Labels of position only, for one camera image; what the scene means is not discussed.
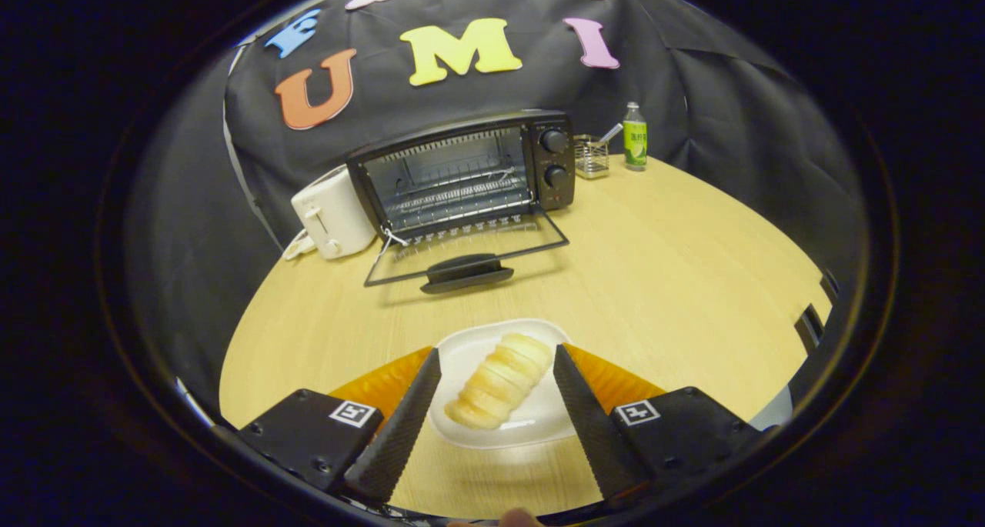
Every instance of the toaster oven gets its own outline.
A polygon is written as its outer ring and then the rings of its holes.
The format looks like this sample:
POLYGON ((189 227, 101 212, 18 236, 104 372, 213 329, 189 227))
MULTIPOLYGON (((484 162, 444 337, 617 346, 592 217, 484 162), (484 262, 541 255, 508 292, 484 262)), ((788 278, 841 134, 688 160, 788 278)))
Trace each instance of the toaster oven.
POLYGON ((574 198, 571 124, 524 110, 444 124, 347 156, 383 248, 366 286, 447 292, 513 274, 500 260, 567 244, 546 211, 574 198))

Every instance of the bread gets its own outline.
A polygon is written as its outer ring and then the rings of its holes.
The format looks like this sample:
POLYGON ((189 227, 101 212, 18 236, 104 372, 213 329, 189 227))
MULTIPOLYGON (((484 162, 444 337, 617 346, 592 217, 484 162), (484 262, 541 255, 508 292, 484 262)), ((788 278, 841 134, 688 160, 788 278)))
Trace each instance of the bread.
POLYGON ((444 412, 467 428, 498 429, 541 382, 552 360, 553 349, 544 342, 518 333, 503 335, 444 412))

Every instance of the black fabric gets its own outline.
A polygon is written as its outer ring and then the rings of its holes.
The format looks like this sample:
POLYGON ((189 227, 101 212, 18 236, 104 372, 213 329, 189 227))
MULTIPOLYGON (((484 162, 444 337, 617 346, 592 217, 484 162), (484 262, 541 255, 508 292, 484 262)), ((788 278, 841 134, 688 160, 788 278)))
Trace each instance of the black fabric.
MULTIPOLYGON (((347 12, 320 8, 316 33, 286 58, 264 47, 244 53, 226 98, 229 128, 251 187, 278 239, 300 230, 289 198, 367 142, 464 115, 524 107, 562 109, 577 131, 602 134, 636 100, 649 125, 649 152, 742 201, 777 225, 817 266, 850 279, 859 236, 850 160, 810 95, 781 65, 727 25, 682 0, 391 0, 347 12), (590 18, 618 70, 588 68, 564 18, 590 18), (514 72, 449 71, 411 86, 414 61, 400 35, 438 25, 460 36, 476 18, 504 18, 514 72), (312 68, 310 102, 331 95, 321 60, 347 48, 354 95, 324 124, 293 131, 274 88, 312 68)), ((622 151, 616 138, 612 152, 622 151)))
POLYGON ((141 334, 214 417, 229 339, 280 257, 246 203, 222 137, 232 55, 189 86, 150 141, 124 241, 141 334))
MULTIPOLYGON (((639 102, 649 153, 720 188, 782 229, 842 285, 852 282, 861 223, 851 161, 808 92, 782 65, 682 0, 391 0, 347 12, 327 0, 316 32, 288 57, 247 46, 189 89, 148 154, 128 211, 128 272, 145 337, 215 411, 219 373, 240 315, 278 257, 233 176, 222 142, 222 100, 250 188, 275 235, 302 227, 289 204, 346 152, 463 115, 562 109, 578 132, 601 135, 639 102), (461 36, 476 18, 503 18, 523 67, 411 86, 407 30, 461 36), (604 25, 618 70, 580 63, 564 18, 604 25), (320 63, 356 48, 354 95, 335 118, 295 131, 274 88, 310 68, 309 100, 331 82, 320 63)), ((621 152, 620 137, 609 147, 621 152)), ((660 195, 641 205, 660 205, 660 195)))

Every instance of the screw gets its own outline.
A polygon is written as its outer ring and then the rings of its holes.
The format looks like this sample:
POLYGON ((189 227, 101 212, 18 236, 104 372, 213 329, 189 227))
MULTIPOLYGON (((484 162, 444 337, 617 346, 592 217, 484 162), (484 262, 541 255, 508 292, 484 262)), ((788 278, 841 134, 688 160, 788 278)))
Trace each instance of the screw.
POLYGON ((321 458, 316 458, 311 460, 311 467, 320 471, 321 473, 331 473, 332 471, 332 466, 328 465, 328 462, 321 458))

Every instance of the metal basket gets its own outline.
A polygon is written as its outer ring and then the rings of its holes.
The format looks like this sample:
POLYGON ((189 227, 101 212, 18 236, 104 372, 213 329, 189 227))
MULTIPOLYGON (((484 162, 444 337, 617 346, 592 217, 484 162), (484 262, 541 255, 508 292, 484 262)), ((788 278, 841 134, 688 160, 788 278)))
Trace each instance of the metal basket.
POLYGON ((609 174, 609 143, 593 135, 574 135, 574 172, 586 179, 609 174))

